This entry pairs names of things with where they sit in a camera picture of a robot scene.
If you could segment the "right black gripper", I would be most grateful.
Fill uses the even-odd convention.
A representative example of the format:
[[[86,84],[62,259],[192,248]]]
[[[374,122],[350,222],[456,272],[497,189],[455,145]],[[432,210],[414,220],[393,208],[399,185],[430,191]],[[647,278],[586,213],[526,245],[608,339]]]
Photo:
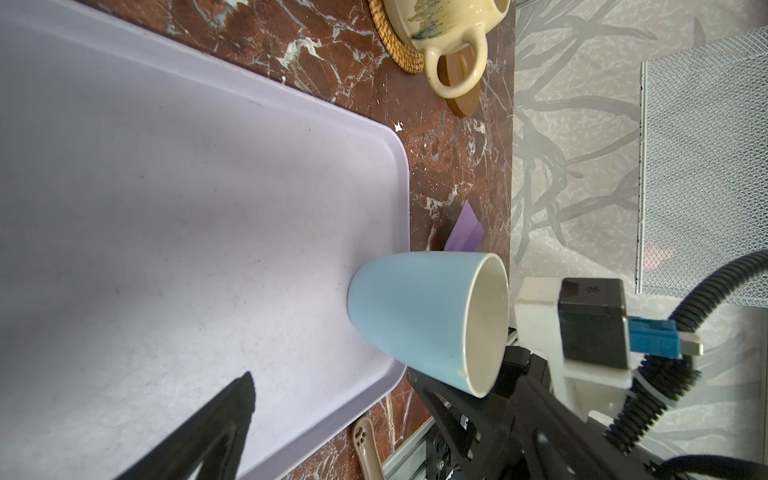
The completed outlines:
[[[585,420],[592,412],[618,416],[633,381],[630,342],[628,333],[626,370],[567,360],[557,307],[563,279],[523,280],[514,316],[524,348],[506,348],[497,380],[485,397],[407,369],[409,383],[436,423],[426,435],[428,479],[549,479],[541,437],[576,479],[651,477],[578,418]],[[578,417],[541,385],[546,383],[546,361],[552,393]]]

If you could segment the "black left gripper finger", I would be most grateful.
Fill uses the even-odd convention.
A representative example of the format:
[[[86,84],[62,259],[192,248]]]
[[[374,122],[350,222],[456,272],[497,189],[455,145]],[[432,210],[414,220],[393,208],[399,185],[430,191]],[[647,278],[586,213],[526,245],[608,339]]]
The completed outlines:
[[[255,405],[253,377],[246,372],[119,477],[234,479]]]

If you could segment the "light blue mug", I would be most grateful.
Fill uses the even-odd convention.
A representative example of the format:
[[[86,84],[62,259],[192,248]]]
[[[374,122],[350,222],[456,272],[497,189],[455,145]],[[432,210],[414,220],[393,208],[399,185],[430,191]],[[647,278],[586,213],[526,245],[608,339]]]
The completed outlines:
[[[370,261],[352,279],[347,309],[361,335],[400,363],[477,398],[492,390],[509,325],[498,255],[424,251]]]

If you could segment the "beige mug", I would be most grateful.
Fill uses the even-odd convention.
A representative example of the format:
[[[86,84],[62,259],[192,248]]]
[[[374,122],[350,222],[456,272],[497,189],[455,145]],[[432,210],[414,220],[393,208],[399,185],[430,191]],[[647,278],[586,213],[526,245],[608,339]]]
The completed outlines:
[[[397,36],[424,56],[431,89],[453,99],[467,94],[481,80],[488,59],[487,34],[508,14],[512,1],[503,0],[393,0],[384,3]],[[475,63],[454,86],[438,75],[439,59],[470,47]]]

